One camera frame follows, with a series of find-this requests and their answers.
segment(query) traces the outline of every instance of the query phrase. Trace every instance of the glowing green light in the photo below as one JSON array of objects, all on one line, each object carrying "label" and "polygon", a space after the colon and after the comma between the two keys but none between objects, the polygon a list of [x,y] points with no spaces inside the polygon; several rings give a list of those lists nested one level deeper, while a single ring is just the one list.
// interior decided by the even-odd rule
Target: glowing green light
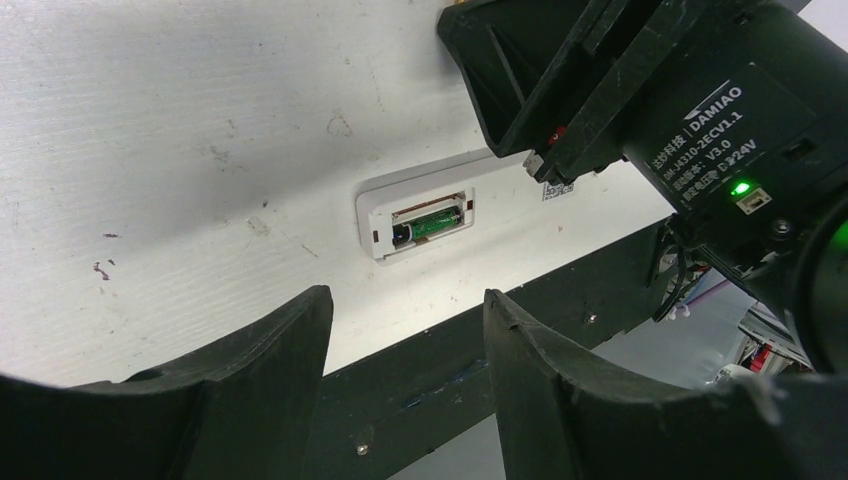
[{"label": "glowing green light", "polygon": [[739,184],[736,185],[736,188],[733,189],[733,196],[742,195],[743,193],[747,192],[750,189],[751,189],[750,183],[739,182]]}]

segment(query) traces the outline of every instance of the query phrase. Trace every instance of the red component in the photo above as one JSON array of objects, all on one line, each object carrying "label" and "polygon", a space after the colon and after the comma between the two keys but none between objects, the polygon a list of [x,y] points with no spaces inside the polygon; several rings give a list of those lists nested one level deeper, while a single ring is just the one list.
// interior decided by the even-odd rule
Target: red component
[{"label": "red component", "polygon": [[760,370],[763,369],[763,365],[766,363],[766,359],[771,354],[771,345],[765,345],[760,353],[756,354],[753,359],[751,359],[751,371],[754,373],[760,373]]},{"label": "red component", "polygon": [[553,146],[565,134],[565,127],[557,127],[556,133],[548,139],[548,145]]}]

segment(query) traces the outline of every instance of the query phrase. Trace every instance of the green battery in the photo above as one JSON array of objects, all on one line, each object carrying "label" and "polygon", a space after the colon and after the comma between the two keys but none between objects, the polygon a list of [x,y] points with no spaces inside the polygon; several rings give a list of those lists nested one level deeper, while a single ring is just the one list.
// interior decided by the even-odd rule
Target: green battery
[{"label": "green battery", "polygon": [[458,207],[446,208],[438,212],[424,215],[409,222],[401,223],[392,227],[395,246],[403,245],[412,240],[432,235],[459,225],[462,222],[462,212]]}]

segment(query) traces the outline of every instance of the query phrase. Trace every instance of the white table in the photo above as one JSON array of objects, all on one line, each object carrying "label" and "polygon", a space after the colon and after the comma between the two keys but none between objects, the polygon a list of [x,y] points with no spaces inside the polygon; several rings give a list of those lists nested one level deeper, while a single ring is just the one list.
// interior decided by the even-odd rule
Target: white table
[{"label": "white table", "polygon": [[[484,146],[435,35],[448,3],[0,0],[0,371],[123,380],[320,283],[331,372],[670,213],[620,164],[369,259],[363,181]],[[518,165],[487,185],[540,189]]]}]

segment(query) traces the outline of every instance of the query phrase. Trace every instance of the screw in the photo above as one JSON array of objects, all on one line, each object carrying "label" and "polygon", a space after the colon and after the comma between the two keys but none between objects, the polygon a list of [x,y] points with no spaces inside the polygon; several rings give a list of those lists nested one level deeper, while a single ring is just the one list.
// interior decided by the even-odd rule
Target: screw
[{"label": "screw", "polygon": [[789,220],[778,218],[777,220],[771,222],[771,229],[779,236],[785,237],[789,235],[789,233],[792,231],[792,224],[789,223]]}]

